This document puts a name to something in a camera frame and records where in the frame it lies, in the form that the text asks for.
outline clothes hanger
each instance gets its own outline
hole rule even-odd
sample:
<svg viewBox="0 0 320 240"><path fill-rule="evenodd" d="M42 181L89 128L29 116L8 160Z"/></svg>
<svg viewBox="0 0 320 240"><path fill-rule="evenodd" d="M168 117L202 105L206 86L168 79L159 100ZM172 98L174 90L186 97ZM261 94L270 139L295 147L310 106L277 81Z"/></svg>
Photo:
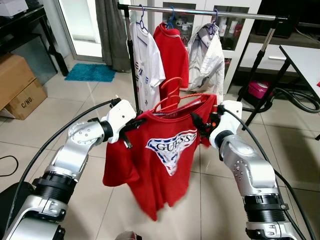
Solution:
<svg viewBox="0 0 320 240"><path fill-rule="evenodd" d="M167 101L168 99L177 99L177 102L170 105L170 106L166 106L164 108L161 108L160 110L163 111L165 109L169 109L171 107L174 107L174 106L178 106L178 104L180 103L180 96L179 95L174 95L174 93L180 89L181 85L182 85L182 78L179 77L179 76L176 76L176 77L173 77L173 78L170 78L169 80L165 81L165 83L160 87L160 89L164 89L168 84L174 82L174 81L178 81L178 86L171 92L168 93L168 97L166 97L165 99L161 100L160 102L158 102L154 109L153 109L153 113L155 114L157 112L157 108L158 106L165 102L165 100Z"/></svg>
<svg viewBox="0 0 320 240"><path fill-rule="evenodd" d="M171 83L173 83L174 81L178 81L178 87L175 88L173 91L169 92L169 93L168 93L168 97L173 96L174 93L181 88L182 78L179 77L179 76L170 78L169 80L165 81L165 83L162 84L162 86L160 87L160 89L164 89L168 84L171 84Z"/></svg>
<svg viewBox="0 0 320 240"><path fill-rule="evenodd" d="M140 22L136 22L136 24L139 24L140 25L140 28L143 30L146 30L148 33L149 33L149 31L148 31L148 29L145 27L145 24L144 24L144 21L143 21L143 17L144 17L144 15L145 15L145 9L144 9L144 6L142 6L142 4L139 4L139 7L141 7L142 8L142 15L141 15L141 20L140 20Z"/></svg>
<svg viewBox="0 0 320 240"><path fill-rule="evenodd" d="M172 8L173 14L172 14L172 17L169 19L169 21L168 21L168 23L167 23L167 25L166 25L166 29L168 29L169 25L170 25L170 27L171 27L172 29L174 28L174 26L173 26L173 24L172 24L172 21L175 19L175 8L174 8L173 6L170 6L170 8Z"/></svg>
<svg viewBox="0 0 320 240"><path fill-rule="evenodd" d="M215 20L212 22L211 26L208 29L209 35L213 35L213 34L216 33L215 27L216 27L216 22L218 20L218 10L215 8L215 9L213 9L213 11L216 13L216 17L215 17Z"/></svg>
<svg viewBox="0 0 320 240"><path fill-rule="evenodd" d="M180 103L181 99L187 99L187 98L191 98L191 97L195 97L195 96L203 96L203 95L205 95L205 94L204 94L204 93L194 93L194 94L189 94L189 95L187 95L187 96L182 96L182 97L180 97L179 95L171 95L171 96L168 96L168 97L166 97L165 99L161 100L160 102L158 102L158 103L155 105L154 109L152 110L152 113L153 113L153 114L156 114L156 113L163 112L164 110L169 109L169 108L171 108L171 107L177 107L178 104ZM157 111L157 108L159 107L159 105L162 104L162 103L164 103L165 101L167 101L167 100L169 100L169 99L170 99L170 100L171 100L171 99L176 99L177 102L174 103L174 104L171 104L171 105L169 105L169 106L163 107L163 108L161 108L159 111Z"/></svg>

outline metal rail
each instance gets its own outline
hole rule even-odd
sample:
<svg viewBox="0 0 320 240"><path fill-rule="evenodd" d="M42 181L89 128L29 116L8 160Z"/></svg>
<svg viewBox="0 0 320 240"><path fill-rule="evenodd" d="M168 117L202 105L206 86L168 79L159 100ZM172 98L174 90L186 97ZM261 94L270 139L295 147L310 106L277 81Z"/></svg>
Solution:
<svg viewBox="0 0 320 240"><path fill-rule="evenodd" d="M142 8L140 6L124 5L124 4L118 5L118 9L120 9L120 10L125 10L126 8L128 8L129 10L134 10L134 11L142 11ZM147 12L173 13L173 9L170 7L143 6L143 9ZM215 11L183 9L183 8L174 8L174 13L186 14L186 15L208 15L208 16L215 16L217 14ZM286 17L278 17L278 16L274 16L274 15L242 13L242 12L219 11L218 14L219 14L219 16L222 16L222 17L233 17L233 18L242 18L242 19L273 21L277 18L277 19L283 20L283 21L287 20Z"/></svg>

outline white t-shirt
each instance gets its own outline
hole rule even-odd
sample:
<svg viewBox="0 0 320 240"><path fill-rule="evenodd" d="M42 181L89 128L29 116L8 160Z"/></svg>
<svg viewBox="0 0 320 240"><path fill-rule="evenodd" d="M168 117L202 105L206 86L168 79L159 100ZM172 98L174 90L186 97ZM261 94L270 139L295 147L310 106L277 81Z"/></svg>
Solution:
<svg viewBox="0 0 320 240"><path fill-rule="evenodd" d="M150 33L133 22L130 24L130 34L139 107L147 111L160 101L159 84L166 79L164 66L158 46Z"/></svg>

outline black cable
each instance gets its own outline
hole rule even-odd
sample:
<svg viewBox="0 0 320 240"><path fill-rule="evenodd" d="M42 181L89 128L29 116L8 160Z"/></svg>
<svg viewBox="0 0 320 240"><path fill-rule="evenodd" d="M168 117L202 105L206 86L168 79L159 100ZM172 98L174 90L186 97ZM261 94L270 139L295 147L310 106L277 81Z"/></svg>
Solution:
<svg viewBox="0 0 320 240"><path fill-rule="evenodd" d="M320 104L312 96L309 96L309 95L307 95L303 92L299 92L299 91L287 91L287 90L285 90L283 88L279 88L279 87L276 87L274 89L273 96L271 96L268 99L267 103L265 104L265 107L261 108L258 111L258 113L263 113L263 112L267 111L269 108L271 108L272 102L275 99L275 97L280 96L280 95L285 96L293 105L295 105L297 108L299 108L305 112L308 112L311 114L320 113ZM300 97L308 100L309 102L311 102L314 105L314 108L310 108L310 107L307 107L306 105L302 104L300 102L301 99L299 99L297 96L300 96ZM246 112L253 112L254 111L253 108L247 108L247 107L243 107L242 110L246 111Z"/></svg>
<svg viewBox="0 0 320 240"><path fill-rule="evenodd" d="M225 108L224 108L223 111L231 114L234 118L236 118L236 119L241 123L241 125L247 130L247 132L249 133L249 135L251 136L251 138L253 139L253 141L255 142L255 144L257 145L257 147L259 148L259 150L260 150L260 152L262 153L264 159L265 159L267 162L270 163L270 160L269 160L266 152L264 151L263 147L260 145L260 143L258 142L257 138L255 137L255 135L253 134L253 132L248 128L248 126L245 124L245 122L242 121L237 115L235 115L233 112L229 111L228 109L225 109ZM297 196L296 196L293 188L291 187L291 185L288 183L288 181L287 181L279 172L277 172L275 169L273 169L273 170L274 170L274 173L275 173L275 174L283 181L283 183L288 187L290 193L291 193L292 196L293 196L294 201L296 202L296 204L297 204L297 206L298 206L298 208L299 208L299 211L300 211L300 213L301 213L301 215L302 215L302 218L303 218L304 223L305 223L305 225L306 225L306 227L307 227L307 229L308 229L308 232L309 232L309 234L310 234L311 239L312 239L312 240L316 240L315 234L314 234L314 232L313 232L313 230L312 230L312 227L311 227L311 225L310 225L310 223L309 223L309 220L307 219L307 216L306 216L306 214L305 214L305 211L302 209L302 207L301 207L301 205L300 205L300 203L299 203L299 200L298 200L298 198L297 198ZM280 189L279 189L279 185L278 185L278 184L277 184L277 189L278 189L278 192L279 192L280 200L283 202L283 199L282 199L282 196L281 196L281 194L280 194ZM295 226L297 226L297 225L296 225L295 223L293 223L292 221L290 221L290 222L291 222L293 228L294 228L294 229L296 230L296 232L298 233L299 237L300 237L301 239L305 239L305 236L303 236L303 234L301 233L301 231L300 231L298 228L295 228Z"/></svg>
<svg viewBox="0 0 320 240"><path fill-rule="evenodd" d="M294 189L291 187L291 185L288 183L288 181L279 172L277 172L276 170L274 170L274 172L281 179L281 181L287 186L287 188L289 189L289 191L290 191L290 193L291 193L291 195L292 195L292 197L293 197L293 199L294 199L294 201L295 201L295 203L296 203L296 205L297 205L297 207L298 207L298 209L299 209L299 211L300 211L300 213L302 215L302 218L304 220L306 228L308 229L308 232L310 234L311 239L312 240L316 240L315 233L312 230L310 222L309 222L309 220L308 220L308 218L307 218L307 216L305 214L305 211L302 209L302 206L299 203L299 200L297 198L297 195L296 195Z"/></svg>
<svg viewBox="0 0 320 240"><path fill-rule="evenodd" d="M80 118L82 118L84 115L90 113L91 111L97 109L97 108L100 108L104 105L107 105L107 104L110 104L110 103L113 103L115 101L118 101L119 98L117 99L112 99L110 101L105 101L103 103L100 103L96 106L93 106L91 108L89 108L88 110L84 111L83 113L79 114L78 116L76 116L74 119L72 119L70 122L68 122L66 125L64 125L60 130L58 130L52 137L49 138L48 141L45 142L45 144L39 149L39 151L34 155L34 157L32 158L32 160L30 161L30 163L28 164L28 166L26 167L26 169L24 170L24 173L22 174L22 177L20 178L20 181L18 183L18 186L15 190L15 193L14 193L14 197L13 197L13 201L12 201L12 205L11 205L11 208L10 208L10 212L9 212L9 216L8 216L8 220L6 222L6 227L5 227L5 232L8 230L10 224L11 224L11 218L12 218L12 214L13 214L13 211L15 209L15 205L16 205L16 201L17 201L17 197L18 197L18 194L20 192L20 189L21 189L21 186L23 184L23 182L25 181L26 177L27 177L27 174L28 172L30 171L30 169L32 168L32 166L34 165L34 163L36 162L37 158L40 156L40 154L46 149L46 147L57 137L59 136L61 133L63 133L64 130L66 130L68 127L71 126L71 124L73 124L75 121L79 120Z"/></svg>
<svg viewBox="0 0 320 240"><path fill-rule="evenodd" d="M291 215L289 214L288 210L284 210L284 214L286 216L286 218L290 221L290 223L292 224L293 228L297 231L298 235L300 236L301 240L306 240L304 234L301 232L301 230L299 229L299 227L297 226L296 222L293 220L293 218L291 217Z"/></svg>
<svg viewBox="0 0 320 240"><path fill-rule="evenodd" d="M12 155L3 156L3 157L0 157L0 160L1 160L1 159L5 159L5 158L13 158L13 159L15 160L15 162L16 162L16 166L15 166L15 169L13 170L12 173L6 174L6 175L0 175L0 177L8 177L8 176L11 176L12 174L14 174L14 173L17 171L17 169L18 169L18 167L19 167L18 159L16 159L14 156L12 156Z"/></svg>

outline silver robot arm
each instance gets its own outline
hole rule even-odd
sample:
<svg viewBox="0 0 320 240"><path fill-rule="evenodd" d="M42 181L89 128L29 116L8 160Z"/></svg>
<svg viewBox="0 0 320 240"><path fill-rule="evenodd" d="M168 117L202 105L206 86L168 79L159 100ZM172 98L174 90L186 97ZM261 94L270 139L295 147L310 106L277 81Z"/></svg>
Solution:
<svg viewBox="0 0 320 240"><path fill-rule="evenodd" d="M57 150L43 176L33 181L34 193L25 200L3 240L62 240L65 230L59 222L65 218L89 151L102 142L118 141L120 130L136 115L131 104L121 100L101 121L71 126L65 145Z"/></svg>
<svg viewBox="0 0 320 240"><path fill-rule="evenodd" d="M226 100L222 104L241 118L241 102ZM287 210L288 205L280 200L273 167L236 135L239 124L236 118L224 112L209 141L219 149L220 160L233 173L243 197L248 237L253 240L299 240L284 216L283 210Z"/></svg>

